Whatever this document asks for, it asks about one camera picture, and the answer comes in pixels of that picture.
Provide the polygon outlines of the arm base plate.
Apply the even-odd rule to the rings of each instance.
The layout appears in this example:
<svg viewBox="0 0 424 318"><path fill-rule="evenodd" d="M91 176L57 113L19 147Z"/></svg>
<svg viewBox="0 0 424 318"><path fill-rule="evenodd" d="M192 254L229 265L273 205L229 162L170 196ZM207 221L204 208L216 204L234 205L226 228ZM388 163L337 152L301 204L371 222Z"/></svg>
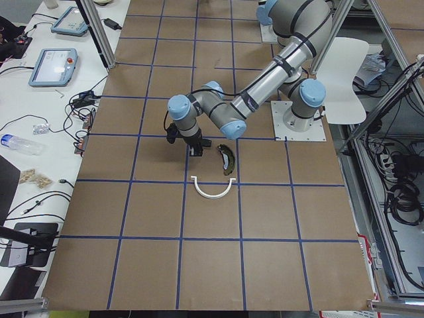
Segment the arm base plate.
<svg viewBox="0 0 424 318"><path fill-rule="evenodd" d="M278 43L278 36L274 32L272 25L260 25L260 32L262 42L268 44Z"/></svg>
<svg viewBox="0 0 424 318"><path fill-rule="evenodd" d="M272 101L272 120L277 141L325 142L325 130L319 110L309 119L296 117L291 101Z"/></svg>

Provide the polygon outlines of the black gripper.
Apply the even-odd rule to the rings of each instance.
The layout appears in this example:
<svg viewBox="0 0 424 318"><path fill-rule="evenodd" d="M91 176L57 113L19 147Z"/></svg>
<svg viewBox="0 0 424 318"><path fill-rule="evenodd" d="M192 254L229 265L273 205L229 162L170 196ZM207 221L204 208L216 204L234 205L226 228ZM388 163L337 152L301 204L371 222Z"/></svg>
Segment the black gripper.
<svg viewBox="0 0 424 318"><path fill-rule="evenodd" d="M184 139L185 143L190 145L190 156L203 156L203 146L201 144L202 132L198 124L189 130L180 130L175 123L167 128L167 141L174 144L177 138Z"/></svg>

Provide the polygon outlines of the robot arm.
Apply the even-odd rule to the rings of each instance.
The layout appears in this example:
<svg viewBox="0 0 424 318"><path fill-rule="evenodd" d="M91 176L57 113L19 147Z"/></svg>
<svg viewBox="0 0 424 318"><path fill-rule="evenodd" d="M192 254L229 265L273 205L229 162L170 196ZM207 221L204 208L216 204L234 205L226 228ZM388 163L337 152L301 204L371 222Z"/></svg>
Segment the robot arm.
<svg viewBox="0 0 424 318"><path fill-rule="evenodd" d="M260 22L270 22L274 33L288 43L265 67L262 73L235 98L224 101L224 93L216 81L187 95L168 100L172 124L166 129L170 144L181 138L191 156L202 156L210 142L203 138L197 117L207 115L229 140L238 139L246 130L247 118L276 90L300 83L302 64L316 57L327 43L332 14L327 1L265 1L256 10Z"/></svg>

